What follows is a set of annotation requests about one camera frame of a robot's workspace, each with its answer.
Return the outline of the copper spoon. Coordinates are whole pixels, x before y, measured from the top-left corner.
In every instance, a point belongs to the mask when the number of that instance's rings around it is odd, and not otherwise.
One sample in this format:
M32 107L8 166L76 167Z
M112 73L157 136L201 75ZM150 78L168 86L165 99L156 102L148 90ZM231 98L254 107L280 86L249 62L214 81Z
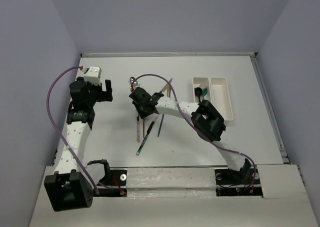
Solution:
M142 119L142 136L145 138L146 136L146 127L145 127L145 119Z

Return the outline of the teal plastic spoon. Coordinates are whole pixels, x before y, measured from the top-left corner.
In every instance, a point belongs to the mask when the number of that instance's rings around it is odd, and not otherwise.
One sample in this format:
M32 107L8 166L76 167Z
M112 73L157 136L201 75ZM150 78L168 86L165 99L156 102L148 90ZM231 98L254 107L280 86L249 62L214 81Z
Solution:
M204 99L207 94L208 94L208 88L205 87L205 88L202 89L202 98Z

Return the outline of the black spoon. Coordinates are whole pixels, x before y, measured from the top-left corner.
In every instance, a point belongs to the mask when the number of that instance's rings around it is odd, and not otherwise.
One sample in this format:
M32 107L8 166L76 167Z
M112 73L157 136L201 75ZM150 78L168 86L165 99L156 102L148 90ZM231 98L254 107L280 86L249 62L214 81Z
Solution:
M197 97L198 99L198 103L201 103L202 99L202 95L203 95L203 90L200 87L196 87L194 89L194 95Z

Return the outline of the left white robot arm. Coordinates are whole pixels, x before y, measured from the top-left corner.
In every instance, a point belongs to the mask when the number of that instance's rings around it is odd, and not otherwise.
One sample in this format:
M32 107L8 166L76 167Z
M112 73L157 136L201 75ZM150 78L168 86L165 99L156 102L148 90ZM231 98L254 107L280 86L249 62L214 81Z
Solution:
M95 119L94 105L97 102L112 102L112 82L105 80L97 85L78 77L69 85L71 102L67 110L66 136L60 160L53 174L44 179L44 187L55 212L91 207L94 195L99 193L97 184L104 185L112 177L106 159L91 160L88 165L98 166L93 177L83 165L87 139Z

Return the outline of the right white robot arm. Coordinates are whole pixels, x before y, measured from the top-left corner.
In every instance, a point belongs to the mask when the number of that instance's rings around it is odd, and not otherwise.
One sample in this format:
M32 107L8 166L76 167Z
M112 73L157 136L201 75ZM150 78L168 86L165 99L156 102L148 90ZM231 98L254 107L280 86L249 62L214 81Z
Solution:
M252 164L243 153L220 143L221 136L226 130L225 120L210 101L203 100L200 103L178 101L160 92L150 95L141 87L132 91L129 97L142 119L157 114L186 120L201 139L212 143L219 151L235 183L242 183L248 178Z

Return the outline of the silver knife dark handle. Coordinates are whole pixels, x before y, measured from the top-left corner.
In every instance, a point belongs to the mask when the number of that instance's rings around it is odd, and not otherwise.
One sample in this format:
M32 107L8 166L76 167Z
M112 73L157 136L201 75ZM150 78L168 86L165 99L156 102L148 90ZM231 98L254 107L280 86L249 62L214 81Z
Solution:
M163 93L164 91L166 91L169 86L170 86L170 85L167 83L167 84L160 90L159 93Z

